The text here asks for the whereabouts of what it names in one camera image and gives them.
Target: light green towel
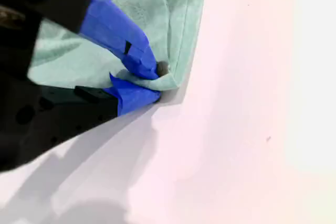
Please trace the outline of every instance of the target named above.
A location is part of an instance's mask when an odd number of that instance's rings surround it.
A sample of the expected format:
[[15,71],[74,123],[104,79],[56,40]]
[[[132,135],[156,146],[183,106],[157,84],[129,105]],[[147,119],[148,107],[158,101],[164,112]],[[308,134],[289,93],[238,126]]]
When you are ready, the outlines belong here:
[[179,87],[191,63],[203,0],[113,0],[149,38],[157,62],[169,73],[157,80],[131,75],[111,52],[45,21],[29,77],[39,84],[73,88],[111,86],[112,75],[153,90]]

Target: white table surface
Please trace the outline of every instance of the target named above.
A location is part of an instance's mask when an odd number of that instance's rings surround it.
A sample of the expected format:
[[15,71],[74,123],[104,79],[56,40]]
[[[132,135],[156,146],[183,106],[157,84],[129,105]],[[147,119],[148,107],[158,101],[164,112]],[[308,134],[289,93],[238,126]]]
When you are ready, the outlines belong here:
[[205,0],[185,86],[1,174],[0,223],[336,223],[335,6]]

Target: black screw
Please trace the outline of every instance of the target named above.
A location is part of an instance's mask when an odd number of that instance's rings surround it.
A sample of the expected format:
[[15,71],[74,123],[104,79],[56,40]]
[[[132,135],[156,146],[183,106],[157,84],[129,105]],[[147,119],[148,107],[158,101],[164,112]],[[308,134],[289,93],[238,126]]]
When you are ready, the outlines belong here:
[[26,105],[17,112],[15,118],[18,124],[24,125],[29,123],[34,116],[35,116],[34,108],[30,105]]

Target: cloth seam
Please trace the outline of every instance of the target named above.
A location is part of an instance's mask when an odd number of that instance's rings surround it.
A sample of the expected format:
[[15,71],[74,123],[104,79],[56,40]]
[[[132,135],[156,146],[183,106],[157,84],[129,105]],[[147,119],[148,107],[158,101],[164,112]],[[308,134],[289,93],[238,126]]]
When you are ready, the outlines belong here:
[[[189,0],[187,0],[187,6],[186,6],[186,11],[185,11],[185,15],[184,15],[184,22],[183,22],[183,31],[182,31],[182,38],[184,38],[184,33],[185,33],[185,25],[186,25],[186,21],[187,21],[187,13],[188,13],[188,9],[189,9]],[[182,50],[182,43],[183,40],[181,41],[181,45],[180,45],[180,49],[179,49],[179,53],[178,53],[178,58],[177,58],[177,63],[175,65],[175,73],[174,73],[174,80],[175,80],[175,76],[177,74],[177,67],[179,66],[180,63],[180,57],[181,57],[181,50]]]

